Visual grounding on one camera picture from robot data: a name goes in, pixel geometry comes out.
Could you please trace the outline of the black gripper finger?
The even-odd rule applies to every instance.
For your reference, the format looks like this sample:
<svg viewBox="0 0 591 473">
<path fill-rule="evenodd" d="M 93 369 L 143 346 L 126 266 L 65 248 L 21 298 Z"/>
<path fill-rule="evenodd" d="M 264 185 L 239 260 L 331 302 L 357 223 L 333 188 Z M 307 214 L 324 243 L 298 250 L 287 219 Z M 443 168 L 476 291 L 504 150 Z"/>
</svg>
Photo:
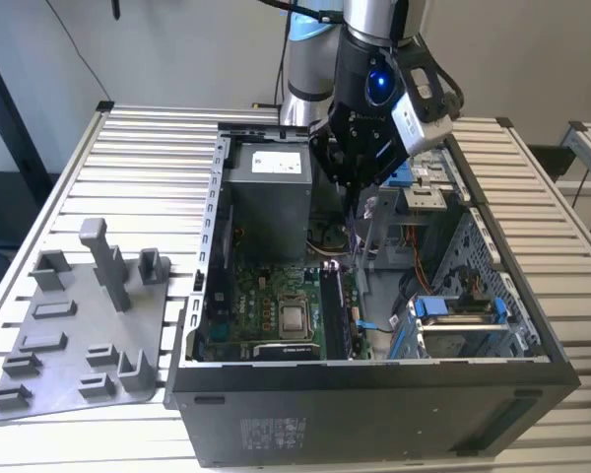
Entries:
<svg viewBox="0 0 591 473">
<path fill-rule="evenodd" d="M 328 180 L 336 187 L 345 189 L 343 204 L 353 205 L 355 201 L 356 166 L 355 160 L 345 154 L 334 138 L 322 131 L 309 137 L 309 151 L 316 159 Z"/>
<path fill-rule="evenodd" d="M 356 199 L 373 184 L 381 184 L 407 160 L 407 152 L 398 141 L 358 142 Z"/>
</svg>

